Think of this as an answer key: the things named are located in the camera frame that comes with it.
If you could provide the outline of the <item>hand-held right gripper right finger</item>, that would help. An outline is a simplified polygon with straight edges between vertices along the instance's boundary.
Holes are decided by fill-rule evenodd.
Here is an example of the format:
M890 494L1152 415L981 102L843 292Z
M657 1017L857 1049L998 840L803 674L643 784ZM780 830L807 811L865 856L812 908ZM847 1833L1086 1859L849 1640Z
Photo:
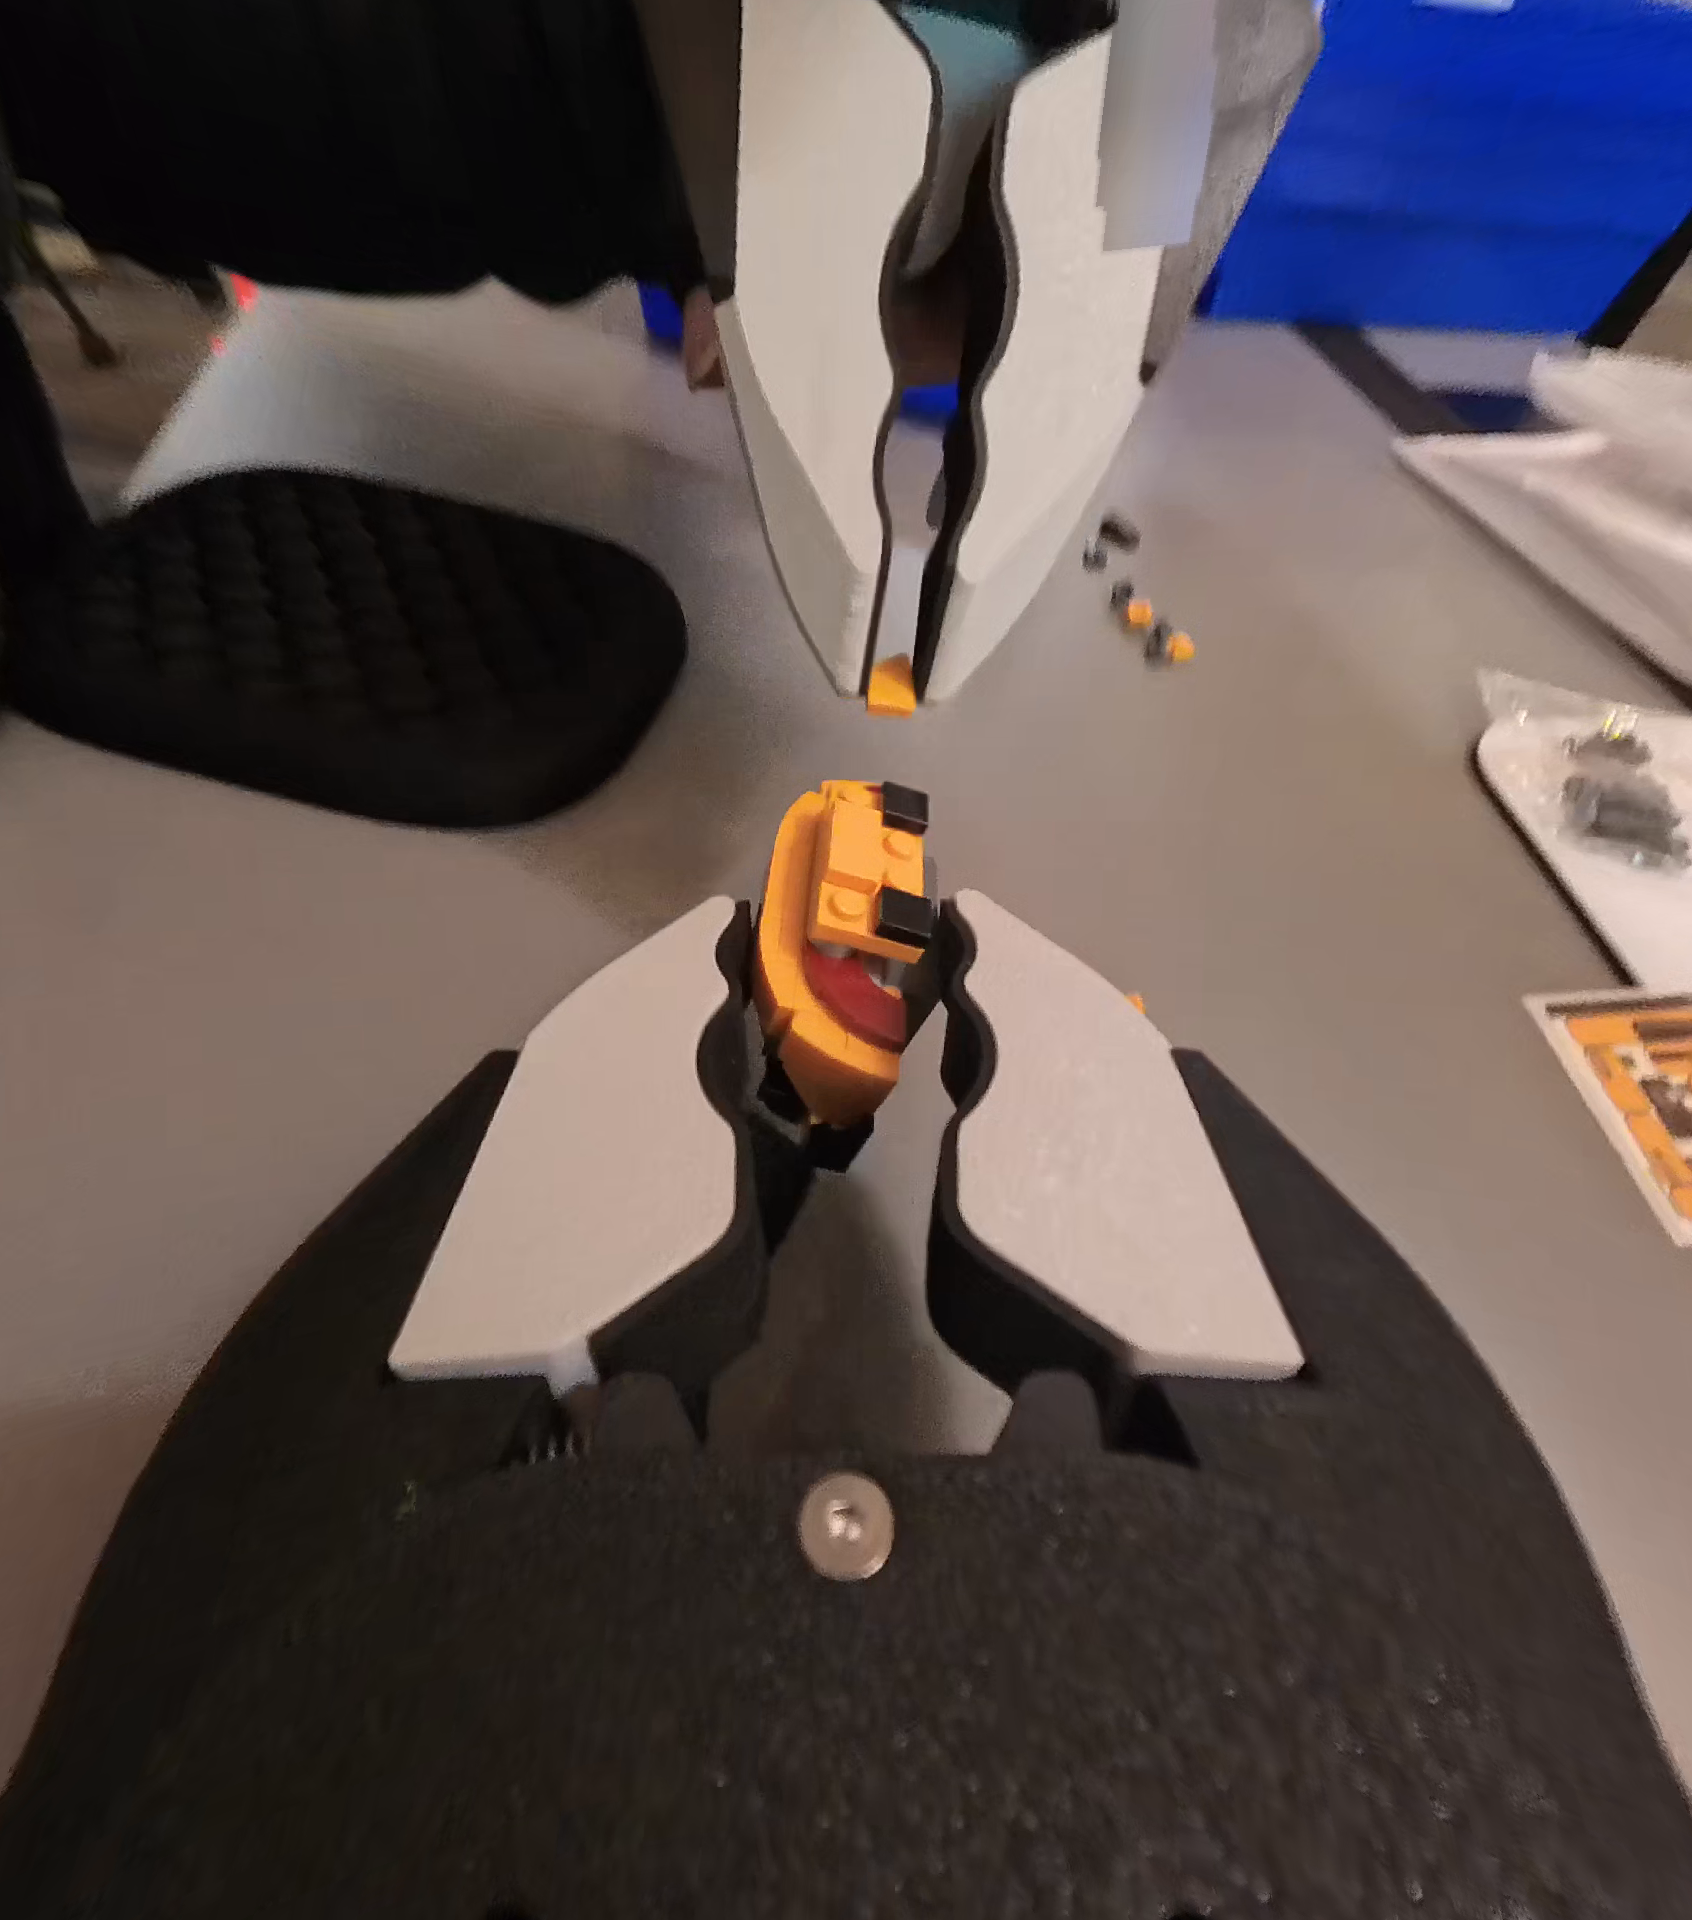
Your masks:
M947 1102L923 1301L1007 1404L1109 1445L1171 1387L1286 1388L1307 1355L1180 1059L1091 964L988 893L939 923Z

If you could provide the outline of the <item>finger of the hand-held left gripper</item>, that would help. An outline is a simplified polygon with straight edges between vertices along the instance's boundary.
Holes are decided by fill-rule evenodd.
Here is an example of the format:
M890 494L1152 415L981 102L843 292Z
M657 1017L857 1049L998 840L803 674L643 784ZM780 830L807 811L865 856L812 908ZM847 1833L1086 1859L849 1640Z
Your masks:
M767 557L847 700L874 677L892 549L886 311L939 117L930 53L886 4L739 6L734 268L716 339Z
M915 687L993 657L1097 503L1322 49L1322 4L1025 4L970 110L972 246Z

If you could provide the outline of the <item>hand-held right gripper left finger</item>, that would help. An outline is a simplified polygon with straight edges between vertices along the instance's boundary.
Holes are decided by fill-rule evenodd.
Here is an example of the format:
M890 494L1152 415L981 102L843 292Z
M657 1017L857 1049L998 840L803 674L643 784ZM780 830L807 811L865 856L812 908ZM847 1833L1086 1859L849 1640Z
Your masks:
M703 1404L767 1292L750 950L745 905L709 897L527 1033L388 1350L398 1381L651 1376Z

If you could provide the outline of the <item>orange lego wheel arch assembly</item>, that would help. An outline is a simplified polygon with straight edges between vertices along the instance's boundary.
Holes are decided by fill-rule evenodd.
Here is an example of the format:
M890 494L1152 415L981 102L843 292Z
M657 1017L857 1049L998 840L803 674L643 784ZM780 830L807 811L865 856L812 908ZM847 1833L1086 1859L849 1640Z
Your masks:
M754 921L758 1100L823 1172L851 1167L937 1001L930 798L823 781L783 813Z

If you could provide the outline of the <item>blue plastic bin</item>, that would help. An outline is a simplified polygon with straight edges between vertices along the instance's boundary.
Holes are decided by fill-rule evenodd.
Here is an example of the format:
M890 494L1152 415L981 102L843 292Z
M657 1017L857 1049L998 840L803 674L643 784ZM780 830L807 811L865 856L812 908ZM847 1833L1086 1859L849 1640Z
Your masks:
M1577 335L1692 212L1692 4L1322 4L1220 324Z

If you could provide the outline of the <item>black mesh seat cushion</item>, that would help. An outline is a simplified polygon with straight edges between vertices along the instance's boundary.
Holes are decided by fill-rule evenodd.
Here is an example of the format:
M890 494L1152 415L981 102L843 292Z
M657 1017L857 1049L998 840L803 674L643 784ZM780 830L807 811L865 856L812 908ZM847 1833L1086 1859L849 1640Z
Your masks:
M610 782L690 657L610 541L362 476L198 476L10 614L1 696L71 743L398 827L515 828Z

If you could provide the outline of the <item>white paper bag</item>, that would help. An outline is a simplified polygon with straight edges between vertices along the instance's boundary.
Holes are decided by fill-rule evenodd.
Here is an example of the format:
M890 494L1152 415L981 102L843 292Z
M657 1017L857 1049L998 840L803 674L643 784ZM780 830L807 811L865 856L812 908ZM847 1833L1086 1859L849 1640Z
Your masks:
M1527 401L1538 431L1400 436L1394 456L1692 691L1692 362L1548 349Z

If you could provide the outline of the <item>clear bag of dark pieces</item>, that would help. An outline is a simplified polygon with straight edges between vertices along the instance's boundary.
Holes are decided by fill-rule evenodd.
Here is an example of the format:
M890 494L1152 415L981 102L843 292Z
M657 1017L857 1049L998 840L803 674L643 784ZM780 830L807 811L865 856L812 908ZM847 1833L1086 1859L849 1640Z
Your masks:
M1513 822L1535 828L1542 853L1692 878L1692 712L1493 668L1475 685L1482 775Z

